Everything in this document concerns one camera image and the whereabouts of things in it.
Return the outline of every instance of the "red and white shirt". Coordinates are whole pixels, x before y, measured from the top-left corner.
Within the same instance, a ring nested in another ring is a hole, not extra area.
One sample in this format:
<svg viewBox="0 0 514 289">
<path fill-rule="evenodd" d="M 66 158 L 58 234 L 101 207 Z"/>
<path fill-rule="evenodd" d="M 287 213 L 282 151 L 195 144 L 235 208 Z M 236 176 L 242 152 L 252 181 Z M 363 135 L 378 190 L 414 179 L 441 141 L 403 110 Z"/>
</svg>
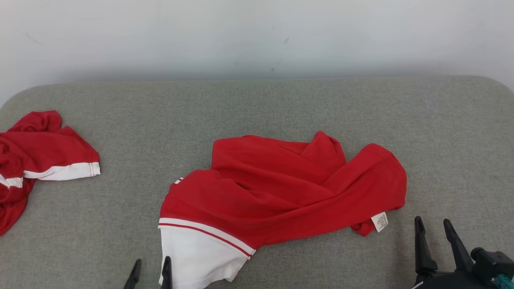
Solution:
<svg viewBox="0 0 514 289">
<path fill-rule="evenodd" d="M 173 288 L 232 281 L 260 246 L 346 227 L 367 236 L 371 217 L 401 208 L 406 189 L 405 170 L 376 144 L 347 163 L 323 132 L 311 142 L 220 139 L 211 169 L 170 186 L 159 220 L 163 260 L 171 257 Z"/>
<path fill-rule="evenodd" d="M 31 112 L 0 133 L 0 236 L 25 210 L 37 179 L 100 174 L 98 153 L 61 122 L 56 111 Z"/>
</svg>

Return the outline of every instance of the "white wall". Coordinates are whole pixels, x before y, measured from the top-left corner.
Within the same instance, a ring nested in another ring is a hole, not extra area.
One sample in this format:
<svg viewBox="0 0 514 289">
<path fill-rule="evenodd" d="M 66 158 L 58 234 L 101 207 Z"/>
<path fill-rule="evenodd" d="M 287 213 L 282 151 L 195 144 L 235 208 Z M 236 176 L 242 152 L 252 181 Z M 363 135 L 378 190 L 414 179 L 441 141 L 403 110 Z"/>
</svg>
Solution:
<svg viewBox="0 0 514 289">
<path fill-rule="evenodd" d="M 0 0 L 0 105 L 40 84 L 416 73 L 514 87 L 511 0 Z"/>
</svg>

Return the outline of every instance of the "red stripe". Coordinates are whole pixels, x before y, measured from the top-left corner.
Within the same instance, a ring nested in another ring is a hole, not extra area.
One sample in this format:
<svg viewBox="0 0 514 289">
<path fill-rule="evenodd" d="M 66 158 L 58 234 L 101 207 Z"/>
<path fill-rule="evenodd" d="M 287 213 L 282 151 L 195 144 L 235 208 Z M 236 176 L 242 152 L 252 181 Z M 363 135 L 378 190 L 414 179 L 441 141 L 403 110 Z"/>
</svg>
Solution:
<svg viewBox="0 0 514 289">
<path fill-rule="evenodd" d="M 207 232 L 207 231 L 204 231 L 204 230 L 202 230 L 202 229 L 198 229 L 198 228 L 190 227 L 190 226 L 184 226 L 184 225 L 169 224 L 169 223 L 159 223 L 159 226 L 172 226 L 172 227 L 180 227 L 180 228 L 187 228 L 187 229 L 197 230 L 197 231 L 200 231 L 200 232 L 205 233 L 205 234 L 207 234 L 207 235 L 213 236 L 213 237 L 215 237 L 215 238 L 217 238 L 217 239 L 220 239 L 220 240 L 222 240 L 223 242 L 225 242 L 225 243 L 227 243 L 227 244 L 231 245 L 232 247 L 237 248 L 239 251 L 243 252 L 243 253 L 244 253 L 245 255 L 247 255 L 248 257 L 252 257 L 252 255 L 251 255 L 251 254 L 247 253 L 246 251 L 244 251 L 243 249 L 241 249 L 240 247 L 238 247 L 238 246 L 237 246 L 237 245 L 235 245 L 234 243 L 232 243 L 232 242 L 230 242 L 230 241 L 227 241 L 227 240 L 225 240 L 225 239 L 223 239 L 223 238 L 221 238 L 221 237 L 219 237 L 219 236 L 216 236 L 216 235 L 214 235 L 213 233 L 209 233 L 209 232 Z"/>
</svg>

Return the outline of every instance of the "red fabric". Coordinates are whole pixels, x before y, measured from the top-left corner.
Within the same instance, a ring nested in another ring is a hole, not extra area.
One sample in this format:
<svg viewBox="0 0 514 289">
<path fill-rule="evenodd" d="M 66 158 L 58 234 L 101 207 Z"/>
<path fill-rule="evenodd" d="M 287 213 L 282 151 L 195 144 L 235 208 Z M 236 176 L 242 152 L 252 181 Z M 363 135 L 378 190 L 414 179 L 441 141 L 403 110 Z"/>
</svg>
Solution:
<svg viewBox="0 0 514 289">
<path fill-rule="evenodd" d="M 214 142 L 210 170 L 172 184 L 161 218 L 202 223 L 254 249 L 346 227 L 367 236 L 371 217 L 403 207 L 405 170 L 388 150 L 364 147 L 346 163 L 337 140 L 258 136 Z"/>
<path fill-rule="evenodd" d="M 27 206 L 35 179 L 24 177 L 27 171 L 42 173 L 53 166 L 99 161 L 98 153 L 70 127 L 61 128 L 56 111 L 31 112 L 7 132 L 0 133 L 0 236 L 18 220 Z M 53 179 L 93 176 L 88 172 L 58 172 Z M 14 186 L 5 183 L 11 179 Z"/>
</svg>

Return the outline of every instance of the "gray fabric surface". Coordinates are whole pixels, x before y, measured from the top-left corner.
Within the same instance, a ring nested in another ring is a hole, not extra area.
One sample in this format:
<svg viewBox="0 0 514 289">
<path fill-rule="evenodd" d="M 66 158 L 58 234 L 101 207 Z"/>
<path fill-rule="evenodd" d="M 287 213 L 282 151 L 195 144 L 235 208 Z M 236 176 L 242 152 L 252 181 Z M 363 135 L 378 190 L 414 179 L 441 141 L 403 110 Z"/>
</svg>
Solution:
<svg viewBox="0 0 514 289">
<path fill-rule="evenodd" d="M 453 270 L 443 219 L 471 251 L 514 257 L 514 96 L 480 77 L 114 82 L 36 87 L 0 110 L 0 131 L 57 110 L 101 157 L 101 175 L 38 182 L 0 237 L 0 288 L 159 288 L 161 202 L 208 168 L 214 140 L 256 134 L 309 141 L 317 130 L 352 158 L 370 142 L 408 175 L 407 203 L 362 237 L 351 229 L 262 247 L 234 282 L 209 288 L 410 288 L 414 217 L 432 257 Z"/>
</svg>

